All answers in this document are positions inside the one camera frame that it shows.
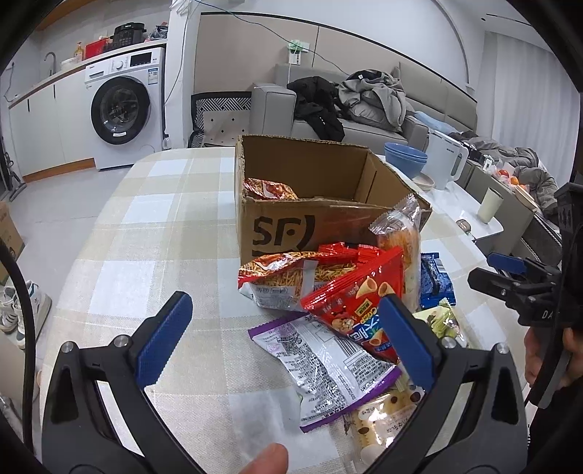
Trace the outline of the left hand thumb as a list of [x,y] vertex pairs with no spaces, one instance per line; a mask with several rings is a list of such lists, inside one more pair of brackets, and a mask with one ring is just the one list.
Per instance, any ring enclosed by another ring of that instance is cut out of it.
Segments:
[[289,452],[279,443],[271,443],[249,462],[240,474],[286,474]]

